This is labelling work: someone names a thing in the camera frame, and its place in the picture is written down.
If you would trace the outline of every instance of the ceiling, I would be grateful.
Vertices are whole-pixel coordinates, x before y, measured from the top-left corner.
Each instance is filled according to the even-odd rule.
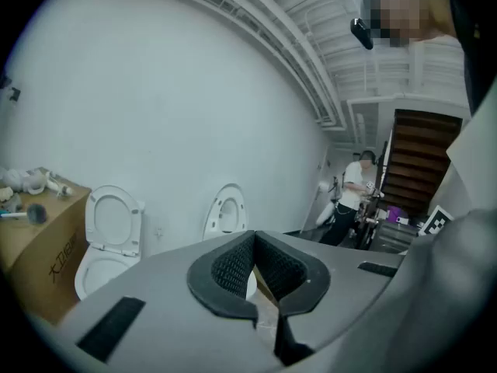
[[[243,27],[280,59],[338,149],[375,149],[387,140],[390,131],[378,131],[381,105],[375,97],[404,93],[402,98],[467,105],[464,55],[455,39],[367,51],[349,28],[360,0],[197,1]]]

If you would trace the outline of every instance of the staircase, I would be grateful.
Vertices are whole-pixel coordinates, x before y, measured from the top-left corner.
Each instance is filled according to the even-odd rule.
[[[391,152],[379,207],[393,205],[424,215],[450,160],[447,148],[461,132],[462,119],[438,113],[396,110]]]

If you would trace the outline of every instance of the black pants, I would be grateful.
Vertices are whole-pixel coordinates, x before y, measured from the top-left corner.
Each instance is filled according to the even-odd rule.
[[[335,209],[335,222],[333,226],[321,238],[320,243],[338,246],[352,228],[357,210],[338,204]]]

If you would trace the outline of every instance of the white toilet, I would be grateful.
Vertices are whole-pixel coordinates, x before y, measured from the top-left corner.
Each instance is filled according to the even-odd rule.
[[[75,276],[81,300],[140,261],[143,210],[144,204],[118,186],[90,193],[85,210],[89,248]]]
[[[233,232],[246,231],[248,227],[247,209],[240,187],[230,183],[223,186],[210,206],[203,230],[203,240],[217,238]],[[257,280],[250,273],[246,298],[249,299],[257,290]]]

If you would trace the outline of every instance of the floor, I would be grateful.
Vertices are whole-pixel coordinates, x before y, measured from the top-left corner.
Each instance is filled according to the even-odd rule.
[[[322,227],[312,229],[310,231],[303,231],[300,233],[290,234],[290,236],[294,236],[296,238],[310,240],[311,242],[319,242],[323,235],[330,229],[330,225],[324,225]],[[344,239],[342,243],[340,243],[339,247],[345,247],[346,249],[354,248],[354,237],[349,236]]]

